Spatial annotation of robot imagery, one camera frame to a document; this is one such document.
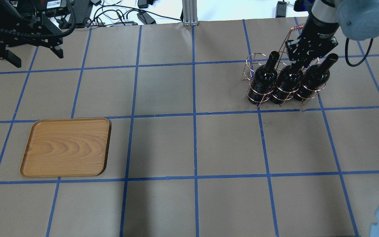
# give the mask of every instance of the white label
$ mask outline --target white label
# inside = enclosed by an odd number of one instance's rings
[[[61,0],[48,2],[48,5],[46,6],[47,9],[57,8],[61,6]]]

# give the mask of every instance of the wooden tray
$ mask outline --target wooden tray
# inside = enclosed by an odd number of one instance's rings
[[[98,175],[106,167],[106,118],[40,120],[33,124],[20,174],[24,177]]]

